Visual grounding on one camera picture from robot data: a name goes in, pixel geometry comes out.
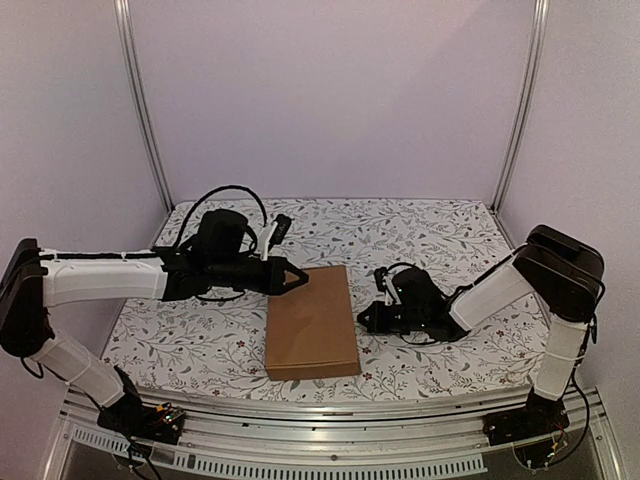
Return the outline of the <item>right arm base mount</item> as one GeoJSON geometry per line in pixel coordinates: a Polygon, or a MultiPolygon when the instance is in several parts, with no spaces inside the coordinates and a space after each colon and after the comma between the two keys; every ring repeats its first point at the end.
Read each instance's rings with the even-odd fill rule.
{"type": "Polygon", "coordinates": [[[548,400],[531,390],[524,406],[489,413],[482,419],[491,446],[511,444],[525,468],[549,467],[566,446],[569,418],[562,399],[548,400]]]}

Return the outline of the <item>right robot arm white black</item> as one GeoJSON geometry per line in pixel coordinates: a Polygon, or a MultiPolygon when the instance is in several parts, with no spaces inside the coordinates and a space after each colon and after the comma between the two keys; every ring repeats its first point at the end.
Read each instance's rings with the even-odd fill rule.
{"type": "Polygon", "coordinates": [[[597,309],[606,292],[601,253],[547,225],[472,282],[445,293],[423,268],[407,262],[374,272],[382,299],[357,317],[371,335],[426,334],[427,344],[457,342],[527,299],[549,315],[547,341],[517,427],[537,436],[552,424],[587,345],[597,339],[597,309]]]}

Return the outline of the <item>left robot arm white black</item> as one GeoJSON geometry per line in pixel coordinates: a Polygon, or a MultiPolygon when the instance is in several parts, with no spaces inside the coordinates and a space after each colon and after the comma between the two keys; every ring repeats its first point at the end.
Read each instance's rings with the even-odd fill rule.
{"type": "Polygon", "coordinates": [[[84,345],[57,332],[51,308],[68,303],[140,298],[163,302],[201,297],[214,287],[241,295],[279,296],[309,276],[282,256],[291,220],[279,215],[255,233],[247,218],[228,209],[206,212],[182,243],[137,252],[74,253],[19,242],[1,280],[1,348],[52,370],[83,390],[128,434],[148,426],[135,386],[120,369],[99,361],[84,345]]]}

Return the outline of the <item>brown cardboard box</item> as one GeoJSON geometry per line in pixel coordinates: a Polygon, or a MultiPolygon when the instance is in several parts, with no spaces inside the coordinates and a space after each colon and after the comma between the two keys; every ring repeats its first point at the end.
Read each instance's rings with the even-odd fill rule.
{"type": "Polygon", "coordinates": [[[267,303],[264,367],[272,381],[361,373],[344,265],[311,268],[309,282],[267,303]]]}

